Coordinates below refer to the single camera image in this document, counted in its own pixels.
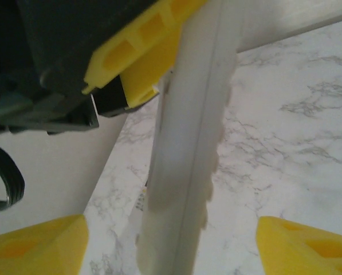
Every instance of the white marble surface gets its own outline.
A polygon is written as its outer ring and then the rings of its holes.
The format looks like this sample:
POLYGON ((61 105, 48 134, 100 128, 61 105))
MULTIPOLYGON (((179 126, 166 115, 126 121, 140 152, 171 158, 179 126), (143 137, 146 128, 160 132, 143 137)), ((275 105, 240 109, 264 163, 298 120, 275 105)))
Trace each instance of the white marble surface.
MULTIPOLYGON (((342 22, 239 60, 196 275, 263 274, 262 215, 342 234, 342 22)), ((129 116, 108 159, 85 211, 82 274, 138 274, 129 215, 147 180, 155 112, 154 101, 129 116)))

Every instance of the white plastic rod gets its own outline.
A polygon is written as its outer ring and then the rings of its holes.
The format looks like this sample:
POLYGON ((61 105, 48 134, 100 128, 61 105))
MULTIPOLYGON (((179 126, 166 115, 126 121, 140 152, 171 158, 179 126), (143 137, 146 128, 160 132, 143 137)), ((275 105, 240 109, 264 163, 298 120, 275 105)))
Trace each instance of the white plastic rod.
POLYGON ((143 275, 191 275, 236 63, 244 0, 209 0, 185 25, 159 103, 137 263, 143 275))

